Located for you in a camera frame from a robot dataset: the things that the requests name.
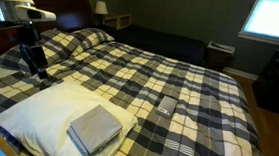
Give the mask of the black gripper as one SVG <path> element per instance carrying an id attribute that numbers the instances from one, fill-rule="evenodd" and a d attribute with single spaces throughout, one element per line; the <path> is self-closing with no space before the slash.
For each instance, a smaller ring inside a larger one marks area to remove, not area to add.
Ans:
<path id="1" fill-rule="evenodd" d="M 41 34 L 35 25 L 33 23 L 16 24 L 7 30 L 7 34 L 12 42 L 18 44 L 21 56 L 27 63 L 31 74 L 38 74 L 40 79 L 45 79 L 48 75 L 47 59 L 39 44 Z"/>

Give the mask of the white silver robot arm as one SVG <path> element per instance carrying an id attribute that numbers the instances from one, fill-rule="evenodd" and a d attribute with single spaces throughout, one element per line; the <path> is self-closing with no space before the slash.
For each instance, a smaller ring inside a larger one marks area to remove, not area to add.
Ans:
<path id="1" fill-rule="evenodd" d="M 38 44 L 40 33 L 34 24 L 55 20 L 54 13 L 36 8 L 33 0 L 0 0 L 0 31 L 5 31 L 18 44 L 29 71 L 40 79 L 48 75 L 47 59 Z"/>

